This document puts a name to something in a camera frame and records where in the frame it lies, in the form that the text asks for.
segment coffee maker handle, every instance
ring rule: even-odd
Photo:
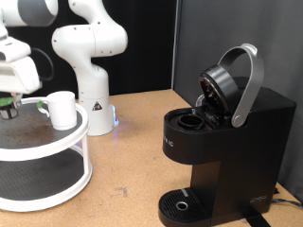
[[[264,78],[264,63],[261,56],[258,54],[258,50],[251,44],[242,44],[241,46],[228,50],[219,61],[219,65],[228,71],[233,61],[245,53],[248,54],[251,62],[251,72],[239,105],[232,117],[231,123],[235,128],[244,124],[247,115],[255,102]]]

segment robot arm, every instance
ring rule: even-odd
[[[0,0],[0,92],[11,93],[13,102],[0,105],[4,118],[17,115],[22,94],[41,86],[28,44],[11,38],[6,26],[49,26],[58,13],[57,0]]]
[[[109,102],[107,72],[91,58],[123,53],[128,37],[105,10],[102,0],[69,0],[69,7],[89,25],[64,26],[52,37],[55,52],[74,69],[80,105],[91,122],[89,135],[102,135],[114,127],[114,107]]]

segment coffee maker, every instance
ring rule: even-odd
[[[251,63],[244,85],[228,73],[242,54]],[[201,74],[196,107],[165,115],[164,153],[192,165],[190,187],[159,201],[165,226],[214,226],[269,211],[295,103],[261,87],[263,76],[258,50],[234,47]]]

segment wooden table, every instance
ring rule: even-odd
[[[111,96],[120,121],[114,131],[89,138],[91,182],[61,205],[30,213],[0,213],[0,227],[17,226],[163,226],[158,202],[163,194],[188,187],[191,166],[167,158],[162,151],[163,117],[188,107],[172,90]],[[296,201],[279,184],[275,198]],[[303,209],[277,203],[264,214],[277,227],[302,227]],[[220,225],[249,227],[244,220]]]

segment white mug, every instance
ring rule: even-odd
[[[42,108],[44,102],[47,103],[49,112]],[[41,113],[50,116],[55,130],[66,131],[77,125],[75,94],[72,92],[52,93],[38,102],[37,107]]]

